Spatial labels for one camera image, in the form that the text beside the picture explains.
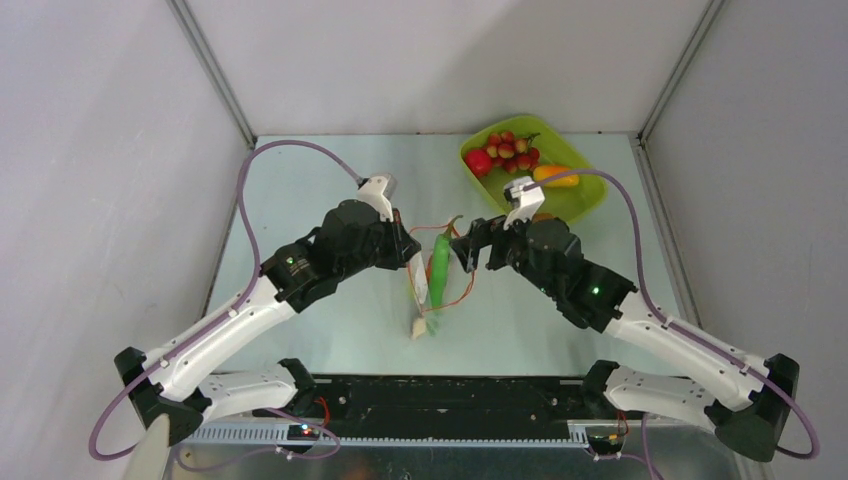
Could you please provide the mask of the green cucumber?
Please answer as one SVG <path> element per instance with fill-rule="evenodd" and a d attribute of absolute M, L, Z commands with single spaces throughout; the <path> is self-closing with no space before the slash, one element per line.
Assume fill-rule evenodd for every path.
<path fill-rule="evenodd" d="M 448 280 L 452 252 L 451 241 L 453 239 L 455 223 L 460 218 L 462 218 L 462 215 L 453 217 L 447 223 L 444 230 L 436 236 L 434 241 L 429 276 L 429 296 L 433 310 L 441 309 L 444 305 L 443 297 Z"/>

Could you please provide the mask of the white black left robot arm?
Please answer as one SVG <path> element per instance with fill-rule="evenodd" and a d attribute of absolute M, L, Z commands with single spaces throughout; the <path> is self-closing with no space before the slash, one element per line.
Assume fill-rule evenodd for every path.
<path fill-rule="evenodd" d="M 163 347 L 119 352 L 114 364 L 133 408 L 145 426 L 168 417 L 169 445 L 205 423 L 244 411 L 308 414 L 316 403 L 315 382 L 297 359 L 282 359 L 262 372 L 216 370 L 259 335 L 334 294 L 343 281 L 369 268 L 403 269 L 420 250 L 397 210 L 383 220 L 365 202 L 340 203 L 307 236 L 266 259 L 252 289 L 229 305 Z"/>

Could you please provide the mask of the orange yellow mango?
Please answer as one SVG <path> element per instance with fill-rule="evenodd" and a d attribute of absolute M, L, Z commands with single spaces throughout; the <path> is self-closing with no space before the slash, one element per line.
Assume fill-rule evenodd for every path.
<path fill-rule="evenodd" d="M 580 176 L 563 165 L 539 165 L 533 170 L 532 178 L 548 188 L 575 188 L 580 184 Z"/>

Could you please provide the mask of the clear zip bag orange zipper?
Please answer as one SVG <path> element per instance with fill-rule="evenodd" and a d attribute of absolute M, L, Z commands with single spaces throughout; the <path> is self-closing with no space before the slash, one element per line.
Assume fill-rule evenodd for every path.
<path fill-rule="evenodd" d="M 471 277 L 462 294 L 452 301 L 446 300 L 452 266 L 457 263 L 450 242 L 459 238 L 456 222 L 462 215 L 453 217 L 448 223 L 436 226 L 413 227 L 411 232 L 438 230 L 432 248 L 416 253 L 406 266 L 411 292 L 418 311 L 410 327 L 410 339 L 416 340 L 425 334 L 435 336 L 440 328 L 440 318 L 445 312 L 463 302 L 472 292 L 476 274 Z"/>

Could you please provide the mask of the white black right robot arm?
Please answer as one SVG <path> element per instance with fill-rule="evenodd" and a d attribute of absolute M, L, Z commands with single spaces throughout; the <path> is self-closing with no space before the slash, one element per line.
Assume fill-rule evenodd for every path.
<path fill-rule="evenodd" d="M 591 416 L 641 410 L 699 426 L 757 462 L 779 452 L 800 374 L 794 359 L 762 358 L 673 316 L 661 319 L 631 280 L 586 259 L 580 239 L 559 219 L 512 225 L 503 216 L 477 219 L 450 245 L 468 272 L 489 248 L 487 269 L 511 267 L 578 328 L 648 350 L 682 374 L 656 376 L 598 361 L 581 392 Z"/>

